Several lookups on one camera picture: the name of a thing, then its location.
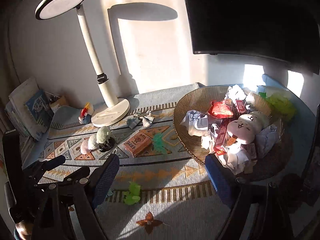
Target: hand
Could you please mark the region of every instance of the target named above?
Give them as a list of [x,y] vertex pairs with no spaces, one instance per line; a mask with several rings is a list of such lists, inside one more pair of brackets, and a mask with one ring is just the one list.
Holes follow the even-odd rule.
[[33,224],[28,221],[21,221],[16,224],[17,232],[22,240],[30,240],[32,234]]

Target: green plush ball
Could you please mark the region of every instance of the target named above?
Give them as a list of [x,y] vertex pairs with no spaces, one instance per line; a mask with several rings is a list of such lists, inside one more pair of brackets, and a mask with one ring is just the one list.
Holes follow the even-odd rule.
[[111,131],[109,127],[101,127],[97,132],[97,143],[105,143],[107,140],[109,140],[110,136]]

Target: red plastic wrapper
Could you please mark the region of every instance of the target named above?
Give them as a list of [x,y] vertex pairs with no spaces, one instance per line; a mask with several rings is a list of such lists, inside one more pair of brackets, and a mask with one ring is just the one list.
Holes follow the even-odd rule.
[[233,117],[233,103],[231,99],[225,99],[220,102],[211,101],[211,107],[208,114],[216,118],[230,118]]

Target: plush face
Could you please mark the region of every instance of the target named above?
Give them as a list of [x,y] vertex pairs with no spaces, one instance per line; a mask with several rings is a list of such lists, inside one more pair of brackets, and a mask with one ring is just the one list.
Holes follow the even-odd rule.
[[259,118],[252,114],[243,114],[239,116],[238,120],[244,121],[249,123],[255,134],[258,134],[262,130],[262,123],[260,122]]
[[253,127],[241,120],[234,120],[228,124],[227,132],[230,136],[237,136],[237,141],[241,144],[249,144],[254,140],[254,129]]
[[263,112],[254,111],[254,112],[251,112],[250,114],[255,115],[256,117],[258,117],[258,119],[262,123],[262,128],[263,129],[270,125],[269,118]]

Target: blue book cover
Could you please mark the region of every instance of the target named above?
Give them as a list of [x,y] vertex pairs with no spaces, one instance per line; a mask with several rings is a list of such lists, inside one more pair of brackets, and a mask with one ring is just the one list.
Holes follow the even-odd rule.
[[54,113],[49,106],[49,101],[44,94],[44,91],[40,89],[25,103],[25,105],[28,107],[36,122],[43,126],[46,131],[50,127]]

